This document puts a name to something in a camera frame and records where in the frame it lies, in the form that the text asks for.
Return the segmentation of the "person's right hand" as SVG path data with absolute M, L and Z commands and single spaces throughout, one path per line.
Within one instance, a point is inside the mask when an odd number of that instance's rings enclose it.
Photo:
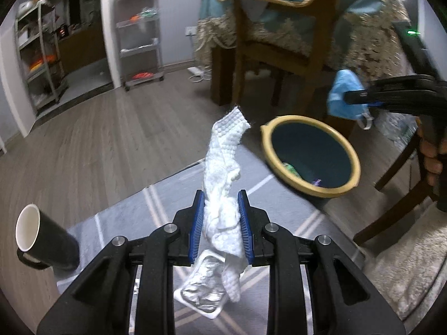
M 428 142 L 424 137 L 423 126 L 419 125 L 417 134 L 421 138 L 420 152 L 424 155 L 424 167 L 427 170 L 427 182 L 435 187 L 439 183 L 439 176 L 443 171 L 443 164 L 438 155 L 446 154 L 446 138 L 441 140 L 438 147 Z

